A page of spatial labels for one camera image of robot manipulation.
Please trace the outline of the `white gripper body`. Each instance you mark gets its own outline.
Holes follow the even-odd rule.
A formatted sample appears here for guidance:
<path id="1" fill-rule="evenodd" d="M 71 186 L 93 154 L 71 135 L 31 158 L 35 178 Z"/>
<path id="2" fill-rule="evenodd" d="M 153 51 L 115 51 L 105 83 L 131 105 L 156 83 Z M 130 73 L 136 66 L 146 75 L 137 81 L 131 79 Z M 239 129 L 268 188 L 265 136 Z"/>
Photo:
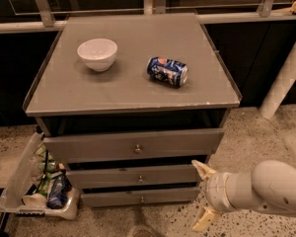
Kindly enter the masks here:
<path id="1" fill-rule="evenodd" d="M 226 213 L 231 211 L 231 203 L 226 193 L 226 182 L 229 173 L 214 173 L 207 181 L 205 196 L 208 204 L 216 211 Z"/>

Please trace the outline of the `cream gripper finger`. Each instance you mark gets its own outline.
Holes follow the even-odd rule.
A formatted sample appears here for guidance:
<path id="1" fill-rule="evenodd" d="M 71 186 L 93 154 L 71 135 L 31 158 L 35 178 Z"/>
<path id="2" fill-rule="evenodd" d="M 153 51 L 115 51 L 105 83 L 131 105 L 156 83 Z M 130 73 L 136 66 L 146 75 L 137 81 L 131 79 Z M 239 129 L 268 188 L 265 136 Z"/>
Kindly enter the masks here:
<path id="1" fill-rule="evenodd" d="M 196 232 L 207 229 L 214 221 L 221 216 L 221 213 L 210 206 L 205 206 L 200 218 L 192 225 L 192 230 Z"/>
<path id="2" fill-rule="evenodd" d="M 206 164 L 201 163 L 197 160 L 192 160 L 191 164 L 196 169 L 199 177 L 202 180 L 208 180 L 212 175 L 216 173 L 216 171 L 210 167 L 208 167 Z"/>

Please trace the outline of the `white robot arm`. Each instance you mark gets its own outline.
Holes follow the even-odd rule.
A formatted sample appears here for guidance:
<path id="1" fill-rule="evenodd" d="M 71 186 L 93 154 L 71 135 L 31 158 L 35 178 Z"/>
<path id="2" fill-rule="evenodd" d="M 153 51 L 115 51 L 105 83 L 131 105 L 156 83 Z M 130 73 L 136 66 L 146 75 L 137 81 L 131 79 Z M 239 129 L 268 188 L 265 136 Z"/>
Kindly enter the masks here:
<path id="1" fill-rule="evenodd" d="M 223 213 L 243 209 L 296 217 L 296 168 L 267 160 L 251 172 L 222 173 L 196 160 L 191 163 L 204 182 L 207 200 L 193 231 L 205 230 Z"/>

